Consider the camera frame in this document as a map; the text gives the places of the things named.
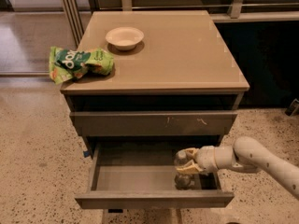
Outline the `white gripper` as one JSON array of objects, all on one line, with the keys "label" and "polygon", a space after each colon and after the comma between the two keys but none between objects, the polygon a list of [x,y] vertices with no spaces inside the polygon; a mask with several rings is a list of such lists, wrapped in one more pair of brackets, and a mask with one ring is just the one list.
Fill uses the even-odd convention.
[{"label": "white gripper", "polygon": [[199,149],[195,147],[186,148],[185,153],[192,160],[184,164],[176,164],[176,170],[183,175],[217,172],[219,168],[216,163],[215,149],[213,146],[201,147]]}]

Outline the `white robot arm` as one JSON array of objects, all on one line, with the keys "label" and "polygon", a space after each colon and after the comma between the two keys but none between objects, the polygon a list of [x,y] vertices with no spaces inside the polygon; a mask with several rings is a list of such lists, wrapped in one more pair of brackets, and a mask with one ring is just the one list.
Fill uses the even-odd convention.
[{"label": "white robot arm", "polygon": [[182,149],[176,154],[174,164],[182,175],[206,175],[222,169],[239,173],[258,173],[263,170],[299,199],[299,168],[248,136],[237,138],[231,146]]}]

